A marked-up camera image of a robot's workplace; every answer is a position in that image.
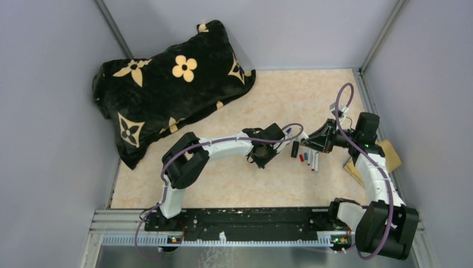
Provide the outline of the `white green-tip pen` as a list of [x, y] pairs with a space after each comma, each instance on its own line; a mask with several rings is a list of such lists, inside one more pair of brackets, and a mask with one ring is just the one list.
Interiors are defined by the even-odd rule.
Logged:
[[289, 135], [285, 135], [285, 138], [289, 138], [289, 140], [288, 141], [283, 141], [283, 142], [280, 142], [280, 143], [276, 143], [274, 145], [274, 149], [276, 150], [277, 153], [280, 153], [287, 146], [291, 149], [292, 142], [294, 140], [298, 140], [300, 142], [302, 138], [308, 138], [308, 134], [306, 132], [302, 132], [302, 134], [297, 135], [297, 136], [295, 134], [294, 135], [289, 134]]

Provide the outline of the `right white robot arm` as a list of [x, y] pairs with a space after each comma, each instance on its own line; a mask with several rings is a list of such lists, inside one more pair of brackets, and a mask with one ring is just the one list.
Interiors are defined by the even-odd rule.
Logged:
[[334, 147], [347, 149], [369, 197], [366, 208], [353, 200], [335, 199], [327, 215], [328, 225], [334, 230], [352, 229], [359, 252], [405, 260], [419, 214], [406, 206], [389, 176], [386, 154], [376, 143], [379, 120], [376, 114], [361, 112], [355, 128], [342, 130], [335, 119], [327, 119], [317, 131], [303, 135], [301, 146], [326, 154]]

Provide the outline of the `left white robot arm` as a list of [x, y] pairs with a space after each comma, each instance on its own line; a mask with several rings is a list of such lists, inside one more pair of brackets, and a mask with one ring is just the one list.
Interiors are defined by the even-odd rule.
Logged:
[[201, 138], [184, 134], [162, 157], [163, 196], [157, 222], [166, 231], [178, 226], [185, 190], [213, 161], [244, 156], [263, 169], [290, 142], [288, 133], [276, 123], [269, 127], [245, 128], [224, 137]]

